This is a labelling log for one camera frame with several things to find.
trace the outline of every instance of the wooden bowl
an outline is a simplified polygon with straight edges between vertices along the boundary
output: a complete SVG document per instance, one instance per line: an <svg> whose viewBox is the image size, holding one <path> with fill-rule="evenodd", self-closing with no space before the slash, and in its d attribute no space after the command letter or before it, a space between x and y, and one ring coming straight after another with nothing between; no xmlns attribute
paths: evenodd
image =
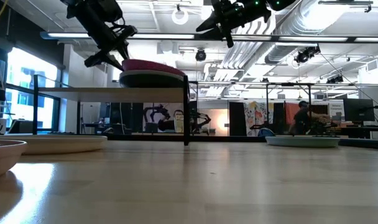
<svg viewBox="0 0 378 224"><path fill-rule="evenodd" d="M25 141L28 144L23 155L66 154L88 152L103 149L108 138L106 136L81 135L3 135L0 139Z"/></svg>
<svg viewBox="0 0 378 224"><path fill-rule="evenodd" d="M26 149L27 143L24 141L0 139L0 175L12 168Z"/></svg>

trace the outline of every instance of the shelf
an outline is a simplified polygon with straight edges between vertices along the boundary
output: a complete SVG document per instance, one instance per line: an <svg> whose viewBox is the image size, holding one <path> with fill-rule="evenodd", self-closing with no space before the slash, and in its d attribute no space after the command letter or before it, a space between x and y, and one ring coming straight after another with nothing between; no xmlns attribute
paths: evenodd
<svg viewBox="0 0 378 224"><path fill-rule="evenodd" d="M39 88L39 93L81 102L183 102L183 88Z"/></svg>

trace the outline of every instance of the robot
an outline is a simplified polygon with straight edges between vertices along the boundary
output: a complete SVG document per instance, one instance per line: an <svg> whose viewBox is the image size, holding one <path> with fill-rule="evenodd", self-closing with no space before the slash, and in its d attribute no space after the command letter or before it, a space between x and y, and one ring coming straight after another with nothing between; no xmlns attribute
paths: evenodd
<svg viewBox="0 0 378 224"><path fill-rule="evenodd" d="M149 122L149 120L147 119L147 112L148 112L148 110L152 110L153 111L150 114L150 120L152 122ZM164 116L164 118L160 119L158 123L154 122L154 115L156 113L160 113L160 114L162 114ZM147 133L157 133L158 129L160 129L161 131L165 131L166 129L172 129L172 130L174 130L174 123L173 123L173 121L168 121L170 118L171 118L171 116L168 113L168 110L165 109L164 106L161 105L161 104L158 105L158 106L146 107L144 109L145 132L147 132Z"/></svg>
<svg viewBox="0 0 378 224"><path fill-rule="evenodd" d="M87 67L108 63L121 71L121 64L110 55L110 51L117 50L124 59L129 59L126 39L137 33L134 26L126 25L122 11L116 0L61 0L67 7L67 18L77 20L88 31L88 35L98 45L100 51L85 60ZM233 46L231 30L248 22L263 17L265 21L271 15L268 8L275 11L285 9L295 0L212 0L214 11L205 20L197 32L202 39L226 40L228 47ZM122 19L123 24L116 24Z"/></svg>

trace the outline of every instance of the colorful poster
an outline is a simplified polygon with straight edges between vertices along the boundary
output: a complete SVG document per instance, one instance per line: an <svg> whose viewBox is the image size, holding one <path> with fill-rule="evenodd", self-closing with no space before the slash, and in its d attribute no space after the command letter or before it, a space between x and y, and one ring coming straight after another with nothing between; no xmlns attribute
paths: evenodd
<svg viewBox="0 0 378 224"><path fill-rule="evenodd" d="M250 128L256 123L256 103L243 103L244 104L244 119L246 119L246 132L247 136L256 136L255 130Z"/></svg>
<svg viewBox="0 0 378 224"><path fill-rule="evenodd" d="M244 104L247 136L257 136L258 129L251 130L253 125L261 125L267 121L266 103L251 102ZM274 104L269 103L269 124L274 121Z"/></svg>
<svg viewBox="0 0 378 224"><path fill-rule="evenodd" d="M264 124L267 121L267 107L266 103L255 102L256 124ZM269 124L274 122L274 104L269 103Z"/></svg>

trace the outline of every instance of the man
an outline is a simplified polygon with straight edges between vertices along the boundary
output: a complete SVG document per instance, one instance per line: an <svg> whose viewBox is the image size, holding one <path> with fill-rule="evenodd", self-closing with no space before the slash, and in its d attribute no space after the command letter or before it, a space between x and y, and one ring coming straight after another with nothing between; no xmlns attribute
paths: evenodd
<svg viewBox="0 0 378 224"><path fill-rule="evenodd" d="M312 113L312 119L328 119L327 114L316 114L309 111L308 103L306 101L301 101L298 106L300 110L295 114L294 120L290 125L288 130L290 134L306 134L310 129L309 116Z"/></svg>

